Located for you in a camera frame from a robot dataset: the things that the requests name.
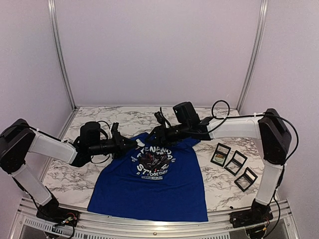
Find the blue panda print t-shirt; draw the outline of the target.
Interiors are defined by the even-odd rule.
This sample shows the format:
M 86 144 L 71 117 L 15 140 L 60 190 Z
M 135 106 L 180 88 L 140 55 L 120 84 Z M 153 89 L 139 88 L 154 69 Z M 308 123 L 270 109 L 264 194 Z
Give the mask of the blue panda print t-shirt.
M 164 222 L 208 220 L 203 178 L 194 146 L 187 138 L 161 147 L 143 145 L 114 159 L 100 173 L 87 210 L 107 216 Z

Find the green round brooch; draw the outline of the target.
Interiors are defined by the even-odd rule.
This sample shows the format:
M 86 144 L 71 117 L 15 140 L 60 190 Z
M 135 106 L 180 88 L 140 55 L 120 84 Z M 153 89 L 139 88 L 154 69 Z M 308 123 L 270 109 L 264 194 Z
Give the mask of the green round brooch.
M 222 154 L 216 154 L 215 157 L 214 157 L 214 160 L 218 161 L 218 162 L 222 162 L 222 161 L 225 160 L 225 156 L 222 155 Z

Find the blue round brooch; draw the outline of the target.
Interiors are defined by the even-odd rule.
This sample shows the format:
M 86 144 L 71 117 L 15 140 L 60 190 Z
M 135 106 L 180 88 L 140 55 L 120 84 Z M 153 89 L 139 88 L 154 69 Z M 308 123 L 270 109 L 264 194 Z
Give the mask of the blue round brooch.
M 145 144 L 140 140 L 140 139 L 136 139 L 136 143 L 138 147 L 144 147 Z

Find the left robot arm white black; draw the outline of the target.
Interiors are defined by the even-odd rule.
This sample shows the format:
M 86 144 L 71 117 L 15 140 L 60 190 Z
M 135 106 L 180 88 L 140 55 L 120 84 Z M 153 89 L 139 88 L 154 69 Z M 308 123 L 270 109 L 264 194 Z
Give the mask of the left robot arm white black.
M 114 123 L 106 133 L 99 122 L 89 121 L 80 128 L 73 141 L 62 141 L 36 128 L 26 120 L 18 119 L 0 134 L 0 167 L 35 201 L 38 211 L 57 222 L 63 217 L 63 208 L 55 196 L 43 185 L 26 163 L 28 154 L 37 154 L 82 167 L 95 155 L 117 158 L 137 147 L 137 142 L 126 138 Z

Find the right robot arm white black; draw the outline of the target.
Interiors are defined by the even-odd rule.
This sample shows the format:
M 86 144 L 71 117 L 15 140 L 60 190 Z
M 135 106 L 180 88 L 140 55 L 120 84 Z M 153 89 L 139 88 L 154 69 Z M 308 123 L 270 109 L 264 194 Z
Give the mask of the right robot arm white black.
M 151 131 L 146 139 L 148 143 L 168 146 L 189 137 L 206 141 L 229 137 L 251 138 L 260 142 L 259 153 L 264 160 L 264 171 L 256 197 L 247 212 L 250 222 L 259 222 L 266 215 L 266 209 L 280 185 L 287 160 L 294 154 L 289 151 L 292 135 L 287 125 L 290 122 L 279 116 L 275 109 L 246 116 L 200 119 L 192 103 L 183 102 L 175 105 L 173 111 L 177 125 L 167 123 L 162 112 L 155 113 L 160 125 Z

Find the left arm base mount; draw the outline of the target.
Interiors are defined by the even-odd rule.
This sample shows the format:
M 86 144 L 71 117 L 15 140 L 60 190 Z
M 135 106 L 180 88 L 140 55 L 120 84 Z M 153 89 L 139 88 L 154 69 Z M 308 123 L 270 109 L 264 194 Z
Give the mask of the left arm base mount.
M 38 206 L 36 216 L 40 219 L 53 222 L 56 226 L 77 226 L 79 211 L 62 208 L 58 202 L 50 201 L 44 206 Z

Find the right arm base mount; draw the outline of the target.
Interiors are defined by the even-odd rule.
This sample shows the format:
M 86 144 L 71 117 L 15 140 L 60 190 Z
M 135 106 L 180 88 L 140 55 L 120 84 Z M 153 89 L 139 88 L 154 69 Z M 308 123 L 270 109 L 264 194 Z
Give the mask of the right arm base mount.
M 246 210 L 232 212 L 230 223 L 233 228 L 247 227 L 260 223 L 267 223 L 274 218 L 269 206 L 250 208 Z

